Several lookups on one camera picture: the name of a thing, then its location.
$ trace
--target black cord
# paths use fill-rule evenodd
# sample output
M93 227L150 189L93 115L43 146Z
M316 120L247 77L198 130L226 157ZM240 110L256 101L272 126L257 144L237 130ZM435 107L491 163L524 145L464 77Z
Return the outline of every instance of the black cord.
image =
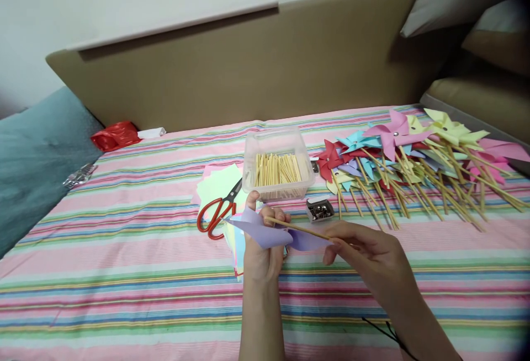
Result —
M364 322L367 322L369 323L370 325L372 325L375 329L377 329L379 332L383 333L384 335L387 335L390 339L392 339L394 342L396 342L399 347L409 355L410 358L412 358L414 361L420 361L418 360L416 357L414 357L410 352L409 352L409 349L407 349L407 347L403 344L403 342L400 340L400 338L398 337L398 334L395 333L392 328L390 327L390 323L387 321L386 322L386 327L388 328L388 330L390 331L390 334L389 333L386 333L385 331L383 331L381 328L379 328L376 324L368 321L366 318L362 317L363 321Z

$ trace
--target clear plastic box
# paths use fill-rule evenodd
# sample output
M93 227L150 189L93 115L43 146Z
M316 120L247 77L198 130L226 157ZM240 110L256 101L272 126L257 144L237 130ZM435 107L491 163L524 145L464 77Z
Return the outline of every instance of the clear plastic box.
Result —
M269 186L255 186L257 154L294 154L300 171L300 182ZM271 129L247 134L243 163L243 189L246 193L256 190L259 200L266 202L302 199L308 187L315 183L315 173L309 160L308 150L297 126L287 129Z

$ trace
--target red plastic bag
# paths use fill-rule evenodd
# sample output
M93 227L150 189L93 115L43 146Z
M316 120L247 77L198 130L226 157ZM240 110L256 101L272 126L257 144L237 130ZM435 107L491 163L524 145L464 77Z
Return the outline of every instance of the red plastic bag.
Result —
M131 121L123 121L95 133L90 137L95 146L103 152L138 143L138 131Z

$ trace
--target scissor blade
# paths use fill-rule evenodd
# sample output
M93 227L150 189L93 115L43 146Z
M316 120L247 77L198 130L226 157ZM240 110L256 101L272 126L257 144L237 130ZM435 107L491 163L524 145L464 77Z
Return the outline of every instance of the scissor blade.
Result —
M239 181L237 182L237 184L234 186L234 188L232 188L230 190L230 193L226 196L226 200L227 201L230 201L230 202L234 202L237 194L239 193L239 191L241 190L241 186L243 186L243 179L239 179Z

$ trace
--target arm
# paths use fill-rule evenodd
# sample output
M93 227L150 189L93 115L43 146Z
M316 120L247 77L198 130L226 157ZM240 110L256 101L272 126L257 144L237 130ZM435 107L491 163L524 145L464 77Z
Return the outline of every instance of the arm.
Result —
M329 226L326 235L333 237L334 245L326 248L324 264L340 255L357 270L410 354L419 361L461 360L421 296L397 238L344 221ZM405 361L413 361L401 353Z
M259 193L252 191L247 207L256 210ZM262 216L290 222L291 217L280 208L265 206ZM239 361L283 361L282 312L278 291L278 276L283 265L283 247L261 249L245 235L245 273L243 279L243 317Z
M256 282L245 279L239 360L283 359L285 352L278 280Z

